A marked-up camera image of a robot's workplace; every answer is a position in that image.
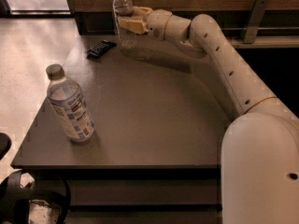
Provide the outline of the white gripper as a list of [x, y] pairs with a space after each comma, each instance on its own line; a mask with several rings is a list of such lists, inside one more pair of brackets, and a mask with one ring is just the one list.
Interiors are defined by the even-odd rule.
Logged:
[[159, 41], [164, 40], [164, 33], [172, 13], [158, 9], [152, 11], [151, 7], [134, 7], [133, 17], [118, 17], [121, 28], [138, 35], [149, 32], [149, 36]]

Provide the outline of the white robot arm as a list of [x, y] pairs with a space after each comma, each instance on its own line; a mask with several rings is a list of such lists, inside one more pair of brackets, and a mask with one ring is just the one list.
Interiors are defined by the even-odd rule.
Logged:
[[263, 83], [210, 16], [183, 19], [135, 7], [119, 25], [207, 54], [233, 101], [221, 147], [222, 224], [299, 224], [299, 121]]

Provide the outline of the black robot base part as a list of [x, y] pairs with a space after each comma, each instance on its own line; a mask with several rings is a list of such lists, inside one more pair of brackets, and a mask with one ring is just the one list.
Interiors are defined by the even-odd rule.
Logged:
[[64, 224], [71, 201], [70, 188], [65, 180], [65, 195], [56, 191], [40, 188], [23, 188], [21, 175], [23, 170], [11, 173], [0, 183], [0, 221], [1, 224], [29, 224], [31, 201], [45, 201], [57, 205], [60, 214], [55, 224]]

